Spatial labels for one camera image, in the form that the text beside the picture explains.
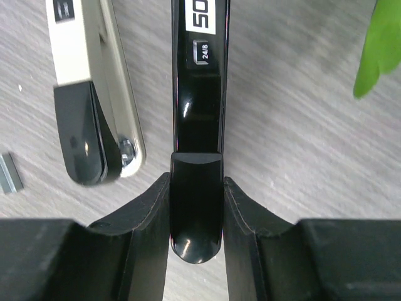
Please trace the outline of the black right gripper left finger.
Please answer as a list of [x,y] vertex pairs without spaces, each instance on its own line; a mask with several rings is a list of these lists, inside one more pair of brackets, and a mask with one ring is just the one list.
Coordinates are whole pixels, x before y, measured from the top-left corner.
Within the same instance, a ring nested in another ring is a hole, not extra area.
[[169,173],[89,226],[1,220],[2,300],[162,300]]

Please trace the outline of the silver staple strip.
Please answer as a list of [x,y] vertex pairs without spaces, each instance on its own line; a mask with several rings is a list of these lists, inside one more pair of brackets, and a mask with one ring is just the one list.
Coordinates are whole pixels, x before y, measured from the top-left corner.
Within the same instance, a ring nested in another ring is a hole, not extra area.
[[23,189],[13,157],[10,153],[1,154],[1,189],[4,194],[16,193]]

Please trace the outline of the black deli stapler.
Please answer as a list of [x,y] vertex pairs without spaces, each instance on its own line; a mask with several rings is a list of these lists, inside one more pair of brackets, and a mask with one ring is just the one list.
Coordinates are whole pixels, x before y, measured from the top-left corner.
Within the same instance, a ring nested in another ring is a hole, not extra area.
[[170,239],[183,261],[220,250],[229,1],[172,1]]

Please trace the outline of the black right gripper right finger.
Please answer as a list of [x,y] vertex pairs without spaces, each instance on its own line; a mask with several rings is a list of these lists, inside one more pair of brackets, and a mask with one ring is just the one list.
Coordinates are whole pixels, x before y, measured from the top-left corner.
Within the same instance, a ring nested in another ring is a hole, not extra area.
[[289,223],[224,180],[231,300],[399,300],[400,221]]

